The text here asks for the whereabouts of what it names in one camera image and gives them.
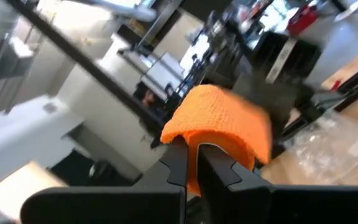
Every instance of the plastic bag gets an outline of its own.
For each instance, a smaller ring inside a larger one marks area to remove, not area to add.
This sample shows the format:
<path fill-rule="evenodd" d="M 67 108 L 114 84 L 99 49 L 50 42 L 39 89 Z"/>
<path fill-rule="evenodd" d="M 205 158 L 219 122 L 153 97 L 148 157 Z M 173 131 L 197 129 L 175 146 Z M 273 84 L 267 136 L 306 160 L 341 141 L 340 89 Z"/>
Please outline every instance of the plastic bag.
<path fill-rule="evenodd" d="M 333 111 L 284 145 L 316 184 L 354 184 L 358 178 L 358 125 Z"/>

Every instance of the orange cloth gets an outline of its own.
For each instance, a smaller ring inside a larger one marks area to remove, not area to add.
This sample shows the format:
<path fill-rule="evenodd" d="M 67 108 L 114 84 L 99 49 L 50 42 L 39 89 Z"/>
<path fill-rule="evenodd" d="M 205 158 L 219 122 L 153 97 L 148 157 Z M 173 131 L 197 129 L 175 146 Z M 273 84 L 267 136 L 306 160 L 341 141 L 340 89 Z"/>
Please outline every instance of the orange cloth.
<path fill-rule="evenodd" d="M 198 146 L 213 143 L 252 170 L 255 157 L 269 161 L 272 145 L 270 120 L 262 108 L 213 85 L 192 89 L 165 125 L 161 141 L 182 135 L 189 145 L 188 190 L 200 195 L 196 178 Z"/>

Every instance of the black metal rod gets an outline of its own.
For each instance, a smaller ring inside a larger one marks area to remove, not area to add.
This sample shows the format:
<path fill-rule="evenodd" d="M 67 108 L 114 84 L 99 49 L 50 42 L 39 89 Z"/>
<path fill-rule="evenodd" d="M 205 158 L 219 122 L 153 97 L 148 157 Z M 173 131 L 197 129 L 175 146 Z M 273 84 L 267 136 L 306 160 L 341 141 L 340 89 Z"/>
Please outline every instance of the black metal rod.
<path fill-rule="evenodd" d="M 33 23 L 38 30 L 45 34 L 53 43 L 61 48 L 71 59 L 79 63 L 97 82 L 99 82 L 108 92 L 118 98 L 130 110 L 132 110 L 141 119 L 147 119 L 155 125 L 156 128 L 162 129 L 164 122 L 155 114 L 144 107 L 140 101 L 134 99 L 124 89 L 122 89 L 113 77 L 105 74 L 92 60 L 85 56 L 72 43 L 64 38 L 59 32 L 52 28 L 47 22 L 42 20 L 35 12 L 31 11 L 20 0 L 6 0 L 15 10 L 22 14 L 27 20 Z"/>
<path fill-rule="evenodd" d="M 343 5 L 340 0 L 330 0 L 329 2 L 331 2 L 339 12 L 344 12 L 347 10 L 346 6 Z"/>
<path fill-rule="evenodd" d="M 338 88 L 338 91 L 344 95 L 346 94 L 345 99 L 334 107 L 335 111 L 341 112 L 342 110 L 344 110 L 345 108 L 347 108 L 352 103 L 358 100 L 358 72 L 355 75 L 353 75 L 350 79 L 348 79 L 346 82 L 344 82 Z M 299 130 L 306 127 L 308 124 L 309 123 L 302 116 L 296 119 L 295 121 L 293 121 L 291 124 L 287 126 L 287 128 L 284 129 L 284 132 L 282 134 L 283 141 L 286 139 L 290 139 Z M 272 157 L 272 159 L 275 159 L 281 153 L 283 153 L 283 151 L 276 153 L 275 157 Z"/>

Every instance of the wooden workbench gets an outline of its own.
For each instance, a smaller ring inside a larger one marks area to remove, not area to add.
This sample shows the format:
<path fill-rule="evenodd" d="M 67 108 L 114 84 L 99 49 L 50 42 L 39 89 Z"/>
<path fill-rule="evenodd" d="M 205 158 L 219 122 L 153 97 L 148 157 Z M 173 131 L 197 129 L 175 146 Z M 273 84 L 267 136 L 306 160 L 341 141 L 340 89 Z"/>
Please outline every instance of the wooden workbench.
<path fill-rule="evenodd" d="M 333 76 L 328 78 L 322 86 L 330 89 L 336 80 L 341 80 L 344 83 L 351 76 L 358 72 L 358 56 L 342 67 Z M 341 112 L 341 115 L 347 117 L 358 124 L 358 100 L 348 106 Z M 291 120 L 298 117 L 297 113 L 291 116 Z M 270 164 L 262 168 L 262 177 L 273 184 L 315 184 L 315 180 L 307 177 L 304 169 L 298 164 L 298 161 L 291 152 L 285 151 L 283 154 L 274 159 Z M 357 184 L 358 177 L 348 179 L 341 184 Z"/>

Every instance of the red object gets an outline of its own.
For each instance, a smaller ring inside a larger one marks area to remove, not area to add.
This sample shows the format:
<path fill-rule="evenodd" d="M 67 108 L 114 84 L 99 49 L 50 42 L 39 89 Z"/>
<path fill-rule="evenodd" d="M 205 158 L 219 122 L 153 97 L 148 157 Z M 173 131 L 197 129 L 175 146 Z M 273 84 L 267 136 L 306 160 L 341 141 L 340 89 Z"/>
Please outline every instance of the red object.
<path fill-rule="evenodd" d="M 342 80 L 336 80 L 334 86 L 331 88 L 331 90 L 337 90 L 338 87 L 341 85 Z"/>
<path fill-rule="evenodd" d="M 305 5 L 288 21 L 287 30 L 290 35 L 299 35 L 318 18 L 316 8 Z"/>

